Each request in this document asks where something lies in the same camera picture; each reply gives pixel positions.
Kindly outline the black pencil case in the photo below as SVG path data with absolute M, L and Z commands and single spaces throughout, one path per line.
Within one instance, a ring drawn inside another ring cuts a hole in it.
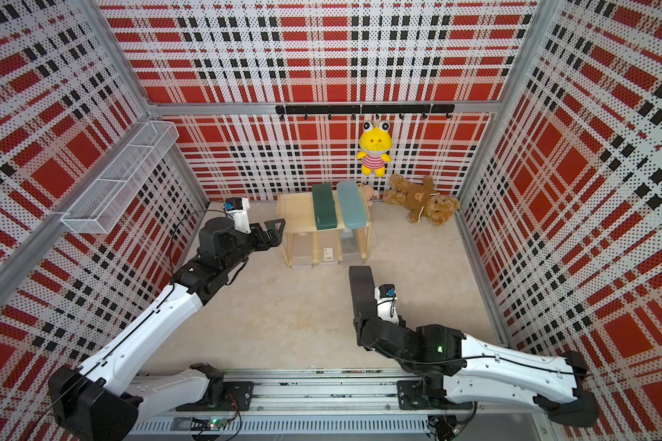
M 374 297 L 373 272 L 369 266 L 349 268 L 350 295 L 353 305 L 353 325 L 356 333 L 369 319 L 377 316 L 377 300 Z

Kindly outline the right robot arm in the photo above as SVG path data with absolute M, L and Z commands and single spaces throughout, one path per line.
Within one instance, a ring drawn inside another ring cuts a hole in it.
M 592 427 L 599 418 L 595 394 L 584 387 L 588 367 L 579 352 L 535 356 L 445 326 L 411 330 L 379 317 L 357 318 L 354 326 L 360 347 L 421 378 L 422 398 L 434 408 L 500 402 L 539 410 L 570 427 Z

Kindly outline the dark green pencil case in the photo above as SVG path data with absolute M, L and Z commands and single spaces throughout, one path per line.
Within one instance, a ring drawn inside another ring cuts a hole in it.
M 332 186 L 329 183 L 313 185 L 312 198 L 316 229 L 318 231 L 336 229 L 338 227 L 338 217 Z

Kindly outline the light teal pencil case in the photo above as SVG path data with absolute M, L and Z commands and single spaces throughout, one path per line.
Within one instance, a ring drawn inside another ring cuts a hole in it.
M 338 202 L 346 229 L 358 230 L 368 223 L 364 197 L 353 181 L 342 181 L 337 185 Z

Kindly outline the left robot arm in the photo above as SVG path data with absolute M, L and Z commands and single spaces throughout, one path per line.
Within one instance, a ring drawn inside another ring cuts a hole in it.
M 249 224 L 244 215 L 209 220 L 199 248 L 149 307 L 78 367 L 48 381 L 55 423 L 81 440 L 123 440 L 132 428 L 165 411 L 225 403 L 224 375 L 207 363 L 135 385 L 141 367 L 180 325 L 230 285 L 250 255 L 281 245 L 285 221 Z

